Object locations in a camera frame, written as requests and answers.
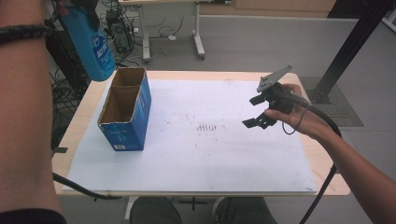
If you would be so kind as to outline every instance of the forearm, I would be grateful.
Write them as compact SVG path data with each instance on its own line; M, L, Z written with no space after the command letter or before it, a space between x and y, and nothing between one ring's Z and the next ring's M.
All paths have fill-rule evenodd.
M42 24L41 0L0 0L0 27ZM51 89L43 37L0 45L0 212L59 211L50 165Z
M318 141L374 223L396 223L396 184L329 130Z

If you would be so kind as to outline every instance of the hand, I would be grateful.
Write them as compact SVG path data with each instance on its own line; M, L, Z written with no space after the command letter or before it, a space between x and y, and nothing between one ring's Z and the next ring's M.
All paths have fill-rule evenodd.
M302 95L301 89L298 85L284 84L282 86L286 89L291 90L291 92L294 94L300 96ZM299 105L294 105L294 108L292 109L290 114L284 114L278 110L266 109L265 115L271 119L281 120L289 124L293 128L296 128L301 119L302 121L298 125L297 131L299 133L306 134L314 139L318 139L322 131L330 129L330 127L323 119L310 111L305 111L305 109Z

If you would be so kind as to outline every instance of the wire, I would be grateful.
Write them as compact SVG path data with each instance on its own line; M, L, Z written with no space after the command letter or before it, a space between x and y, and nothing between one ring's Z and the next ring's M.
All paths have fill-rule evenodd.
M282 122L282 129L283 129L283 132L285 132L285 133L288 134L288 135L294 134L294 133L297 131L298 127L300 126L301 121L303 121L303 117L304 117L306 111L308 110L308 107L305 108L303 114L302 114L301 117L300 117L300 120L298 121L297 125L294 127L294 129L293 129L293 131L292 131L291 133L288 133L288 132L286 131L286 129L285 129L285 122Z
M324 121L326 121L326 123L330 126L330 128L340 137L342 137L340 130L338 129L337 125L334 123L334 121L332 121L332 119L329 118L329 116L327 116L325 113L323 113L322 111L320 111L319 109L317 109L316 107L312 106L311 104L309 104L308 101L306 101L303 97L298 96L298 95L294 95L294 94L280 94L279 95L280 99L282 100L286 100L286 101L291 101L297 105L300 105L304 108L306 108L306 110L309 110L311 112L313 112L314 114L318 115L321 119L323 119ZM316 208L316 206L318 205L320 199L322 198L324 192L326 191L326 188L329 187L330 182L332 181L332 178L334 177L335 173L337 172L337 168L335 167L335 165L332 165L332 168L330 169L329 174L327 175L325 181L323 182L322 187L320 188L317 197L315 198L315 200L312 202L311 206L308 208L308 210L306 211L304 217L302 218L302 220L300 221L300 224L304 224L308 218L311 216L312 212L314 211L314 209Z
M93 197L95 200L96 199L115 200L115 199L121 199L122 198L120 196L111 196L111 195L98 194L98 193L95 193L93 191L90 191L88 189L83 188L81 185L79 185L79 184L77 184L77 183L75 183L75 182L73 182L73 181L71 181L71 180L69 180L67 178L64 178L61 175L57 175L55 173L52 173L52 175L53 175L53 180L54 181L56 181L56 182L58 182L60 184L66 185L67 187L72 188L72 189L74 189L74 190L76 190L76 191L78 191L80 193L83 193L83 194L85 194L87 196Z

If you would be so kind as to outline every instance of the metal pole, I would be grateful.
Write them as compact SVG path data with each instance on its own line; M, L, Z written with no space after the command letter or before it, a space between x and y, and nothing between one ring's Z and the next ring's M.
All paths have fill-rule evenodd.
M308 90L312 103L329 103L328 95L337 80L343 75L356 54L369 38L375 27L381 22L388 12L393 0L374 0L367 7L358 23L349 34L346 42L338 51L323 78L314 90Z

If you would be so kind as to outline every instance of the cardboard box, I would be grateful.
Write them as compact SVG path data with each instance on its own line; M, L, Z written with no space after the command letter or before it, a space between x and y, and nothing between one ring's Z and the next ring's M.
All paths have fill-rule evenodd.
M99 128L114 150L143 150L150 106L146 69L119 68L98 120Z

